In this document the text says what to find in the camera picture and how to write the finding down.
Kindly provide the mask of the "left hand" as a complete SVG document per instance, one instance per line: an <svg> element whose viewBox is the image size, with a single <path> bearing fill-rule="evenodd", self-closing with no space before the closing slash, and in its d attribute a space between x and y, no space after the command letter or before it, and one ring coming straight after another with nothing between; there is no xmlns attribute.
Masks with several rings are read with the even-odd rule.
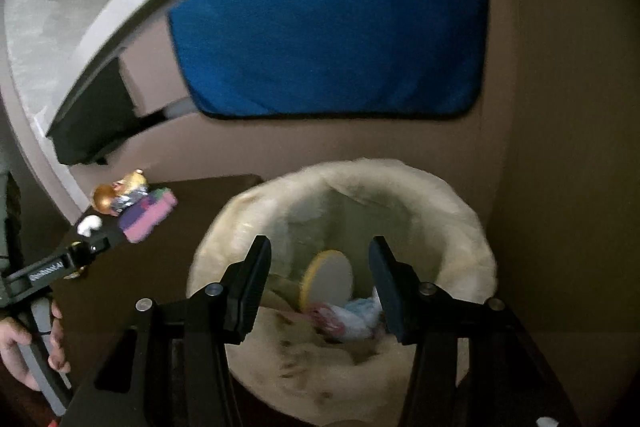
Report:
<svg viewBox="0 0 640 427"><path fill-rule="evenodd" d="M63 314L55 300L51 303L52 326L50 334L51 352L48 363L51 369L57 372L70 373L70 361L67 360L64 350L64 329L62 325ZM1 360L8 372L21 384L33 391L40 388L32 371L21 355L20 347L29 346L32 343L32 335L25 327L14 320L13 317L1 319Z"/></svg>

